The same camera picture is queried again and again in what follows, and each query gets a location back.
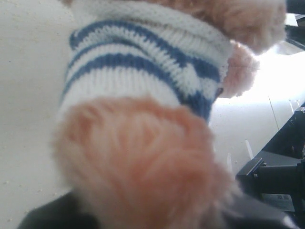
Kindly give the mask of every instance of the plush toy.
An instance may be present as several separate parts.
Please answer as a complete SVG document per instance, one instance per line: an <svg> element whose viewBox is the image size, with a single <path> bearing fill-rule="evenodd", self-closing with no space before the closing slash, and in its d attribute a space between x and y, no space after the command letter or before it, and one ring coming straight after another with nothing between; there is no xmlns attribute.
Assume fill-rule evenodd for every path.
<svg viewBox="0 0 305 229"><path fill-rule="evenodd" d="M238 186L207 122L222 88L250 87L251 52L284 38L285 1L62 2L80 27L53 149L84 209L107 229L225 227Z"/></svg>

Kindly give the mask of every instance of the knit fabric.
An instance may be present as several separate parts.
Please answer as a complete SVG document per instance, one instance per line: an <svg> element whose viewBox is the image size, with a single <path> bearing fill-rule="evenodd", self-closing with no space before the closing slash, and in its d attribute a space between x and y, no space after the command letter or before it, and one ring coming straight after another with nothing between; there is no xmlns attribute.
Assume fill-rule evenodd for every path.
<svg viewBox="0 0 305 229"><path fill-rule="evenodd" d="M150 96L209 119L231 45L217 29L146 2L74 0L81 29L70 37L59 120L96 97Z"/></svg>

